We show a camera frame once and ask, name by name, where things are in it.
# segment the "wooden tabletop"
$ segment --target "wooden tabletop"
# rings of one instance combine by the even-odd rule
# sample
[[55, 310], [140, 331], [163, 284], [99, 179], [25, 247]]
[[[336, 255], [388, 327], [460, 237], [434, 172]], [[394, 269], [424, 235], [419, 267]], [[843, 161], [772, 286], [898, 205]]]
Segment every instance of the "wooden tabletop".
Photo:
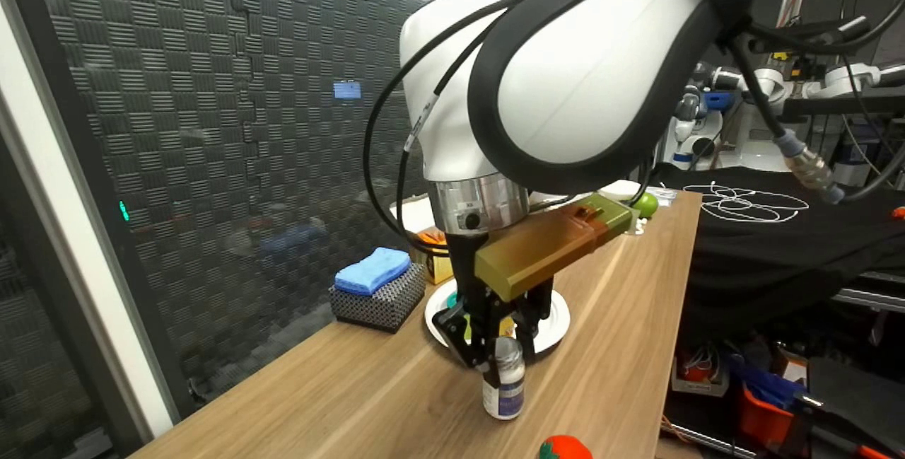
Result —
[[133, 457], [533, 459], [546, 437], [572, 434], [597, 459], [651, 459], [699, 202], [681, 192], [643, 236], [556, 275], [572, 323], [527, 369], [513, 421], [484, 411], [481, 376], [430, 336], [428, 294], [394, 335], [324, 327]]

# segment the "sponge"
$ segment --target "sponge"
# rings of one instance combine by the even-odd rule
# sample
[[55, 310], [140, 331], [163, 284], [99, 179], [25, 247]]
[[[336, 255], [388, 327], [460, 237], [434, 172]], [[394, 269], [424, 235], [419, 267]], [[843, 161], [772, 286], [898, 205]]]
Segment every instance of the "sponge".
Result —
[[411, 266], [407, 252], [377, 247], [374, 253], [337, 273], [334, 284], [340, 291], [373, 295], [382, 285], [393, 281]]

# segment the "white plate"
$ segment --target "white plate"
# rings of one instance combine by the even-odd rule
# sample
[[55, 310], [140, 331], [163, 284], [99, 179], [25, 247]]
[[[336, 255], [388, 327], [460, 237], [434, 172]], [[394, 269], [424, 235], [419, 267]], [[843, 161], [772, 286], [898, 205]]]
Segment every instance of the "white plate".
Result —
[[[443, 344], [443, 346], [446, 346], [446, 341], [440, 336], [437, 327], [433, 326], [431, 318], [433, 318], [434, 314], [446, 308], [447, 298], [449, 298], [455, 290], [455, 279], [452, 279], [452, 281], [446, 282], [444, 285], [437, 288], [437, 291], [434, 291], [433, 295], [428, 298], [427, 305], [424, 306], [424, 323], [427, 324], [427, 330], [430, 330], [433, 338], [440, 341], [440, 344]], [[534, 352], [540, 353], [541, 351], [555, 346], [556, 343], [559, 343], [559, 341], [566, 336], [566, 330], [568, 330], [568, 324], [571, 318], [563, 296], [556, 291], [553, 291], [553, 295], [550, 298], [550, 317], [537, 323], [537, 336], [534, 337]]]

